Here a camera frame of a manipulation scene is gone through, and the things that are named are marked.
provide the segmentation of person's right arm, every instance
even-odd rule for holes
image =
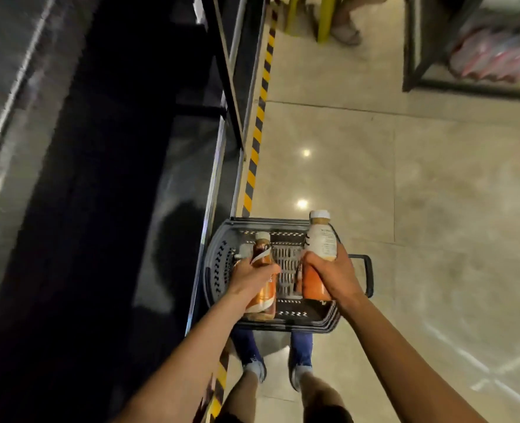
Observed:
[[[485,423],[413,349],[365,296],[342,244],[335,261],[312,252],[305,261],[319,273],[341,315],[354,329],[399,419],[404,423]]]

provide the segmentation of person's left arm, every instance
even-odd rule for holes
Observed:
[[[225,295],[131,398],[115,422],[190,423],[230,330],[271,274],[279,271],[276,264],[254,268],[249,259],[239,262]]]

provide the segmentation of bottle with white cap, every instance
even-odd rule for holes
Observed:
[[[256,233],[256,242],[252,254],[254,267],[273,264],[270,234],[265,231]],[[257,293],[246,307],[246,317],[251,320],[270,320],[276,315],[276,281],[277,274],[272,275],[265,286]]]
[[[312,251],[328,261],[334,261],[336,259],[336,235],[329,225],[330,213],[326,210],[311,211],[309,220],[311,226],[305,236],[305,250]],[[301,291],[303,298],[332,300],[319,273],[306,262],[303,262]]]

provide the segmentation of person's left hand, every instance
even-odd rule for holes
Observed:
[[[242,300],[244,308],[250,303],[255,295],[270,280],[270,276],[279,273],[281,268],[277,264],[269,266],[253,267],[250,258],[238,261],[232,271],[227,288],[227,295],[238,297]]]

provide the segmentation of yellow stool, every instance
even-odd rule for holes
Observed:
[[[287,12],[287,21],[285,24],[285,32],[289,34],[292,23],[297,15],[297,4],[299,0],[289,0],[289,11]],[[328,40],[330,35],[330,25],[334,14],[336,0],[322,0],[321,2],[321,17],[319,20],[319,32],[317,34],[317,42],[324,43]]]

